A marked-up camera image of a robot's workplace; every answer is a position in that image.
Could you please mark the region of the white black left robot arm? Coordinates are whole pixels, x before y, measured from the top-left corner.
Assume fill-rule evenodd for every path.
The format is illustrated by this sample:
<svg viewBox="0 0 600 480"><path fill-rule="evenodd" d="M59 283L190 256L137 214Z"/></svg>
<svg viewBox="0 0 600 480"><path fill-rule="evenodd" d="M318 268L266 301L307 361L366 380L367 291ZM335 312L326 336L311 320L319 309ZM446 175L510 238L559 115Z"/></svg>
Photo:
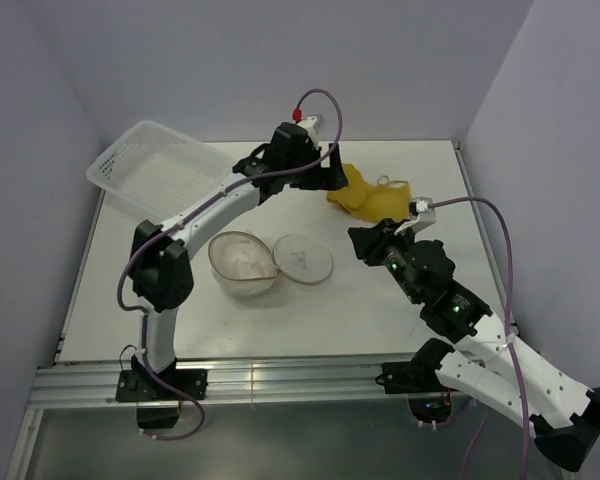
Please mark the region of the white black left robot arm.
<svg viewBox="0 0 600 480"><path fill-rule="evenodd" d="M121 279L131 281L138 301L118 302L141 315L140 340L132 370L152 399L172 394L186 399L176 383L175 326L179 307L191 294L191 261L213 236L242 214L284 188L335 191L347 184L336 142L322 150L318 114L296 114L271 139L239 160L218 187L202 200L159 224L144 221L134 232L131 256Z"/></svg>

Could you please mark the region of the white bra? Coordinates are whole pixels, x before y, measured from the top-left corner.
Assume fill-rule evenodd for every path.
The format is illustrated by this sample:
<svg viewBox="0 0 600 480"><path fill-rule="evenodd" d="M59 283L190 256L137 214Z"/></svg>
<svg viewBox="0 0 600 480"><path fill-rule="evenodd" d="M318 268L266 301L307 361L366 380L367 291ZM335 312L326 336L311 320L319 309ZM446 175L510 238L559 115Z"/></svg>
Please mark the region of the white bra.
<svg viewBox="0 0 600 480"><path fill-rule="evenodd" d="M250 242L230 242L221 246L216 256L217 270L231 280L268 278L273 275L268 255Z"/></svg>

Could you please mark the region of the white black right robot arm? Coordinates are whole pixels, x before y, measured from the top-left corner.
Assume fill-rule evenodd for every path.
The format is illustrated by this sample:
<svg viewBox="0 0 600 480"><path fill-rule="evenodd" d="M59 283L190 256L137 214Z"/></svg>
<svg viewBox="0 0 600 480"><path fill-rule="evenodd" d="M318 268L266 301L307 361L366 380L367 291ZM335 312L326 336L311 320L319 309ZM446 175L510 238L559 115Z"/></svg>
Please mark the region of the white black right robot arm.
<svg viewBox="0 0 600 480"><path fill-rule="evenodd" d="M383 220L348 231L356 257L383 266L434 332L406 362L382 366L386 393L456 390L525 429L558 467L581 469L600 435L600 387L563 373L516 335L454 278L439 240L418 240L407 224Z"/></svg>

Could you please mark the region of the white plastic mesh basket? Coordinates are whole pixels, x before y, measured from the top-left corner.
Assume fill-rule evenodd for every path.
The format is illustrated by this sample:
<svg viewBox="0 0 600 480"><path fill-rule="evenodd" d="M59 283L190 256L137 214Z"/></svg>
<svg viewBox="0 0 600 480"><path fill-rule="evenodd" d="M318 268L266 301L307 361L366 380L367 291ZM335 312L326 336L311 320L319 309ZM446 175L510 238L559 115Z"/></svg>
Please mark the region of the white plastic mesh basket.
<svg viewBox="0 0 600 480"><path fill-rule="evenodd" d="M145 120L100 154L86 177L150 219L163 220L211 193L232 165L224 152Z"/></svg>

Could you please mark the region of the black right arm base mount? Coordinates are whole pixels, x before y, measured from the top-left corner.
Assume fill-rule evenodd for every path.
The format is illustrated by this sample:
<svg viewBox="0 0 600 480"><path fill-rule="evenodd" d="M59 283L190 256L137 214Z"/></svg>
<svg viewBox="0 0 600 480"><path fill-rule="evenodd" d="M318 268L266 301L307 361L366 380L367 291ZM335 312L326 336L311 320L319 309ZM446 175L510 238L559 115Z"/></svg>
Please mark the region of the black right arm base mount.
<svg viewBox="0 0 600 480"><path fill-rule="evenodd" d="M383 363L374 382L386 395L406 395L409 410L418 421L442 423L451 416L450 390L434 373L413 361Z"/></svg>

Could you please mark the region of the round mesh laundry bag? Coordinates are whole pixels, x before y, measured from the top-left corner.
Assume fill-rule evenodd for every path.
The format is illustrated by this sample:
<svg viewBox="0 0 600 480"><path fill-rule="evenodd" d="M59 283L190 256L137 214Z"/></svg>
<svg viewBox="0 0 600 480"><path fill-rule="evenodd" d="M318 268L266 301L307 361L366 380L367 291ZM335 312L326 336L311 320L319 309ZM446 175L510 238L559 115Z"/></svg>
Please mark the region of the round mesh laundry bag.
<svg viewBox="0 0 600 480"><path fill-rule="evenodd" d="M209 241L207 255L220 288L237 299L264 294L280 277L300 285L318 285L334 267L326 246L297 233L268 245L248 231L225 231Z"/></svg>

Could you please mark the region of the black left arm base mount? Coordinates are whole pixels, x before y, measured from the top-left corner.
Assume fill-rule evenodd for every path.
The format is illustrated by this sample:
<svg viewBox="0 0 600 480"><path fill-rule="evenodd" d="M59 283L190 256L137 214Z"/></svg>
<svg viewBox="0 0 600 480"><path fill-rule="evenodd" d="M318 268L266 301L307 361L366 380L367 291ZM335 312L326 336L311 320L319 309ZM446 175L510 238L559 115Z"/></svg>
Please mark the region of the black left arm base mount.
<svg viewBox="0 0 600 480"><path fill-rule="evenodd" d="M173 369L162 379L195 400L203 400L208 371L204 369ZM180 419L184 398L152 379L148 373L128 369L119 374L115 402L136 405L137 425L149 431L173 428Z"/></svg>

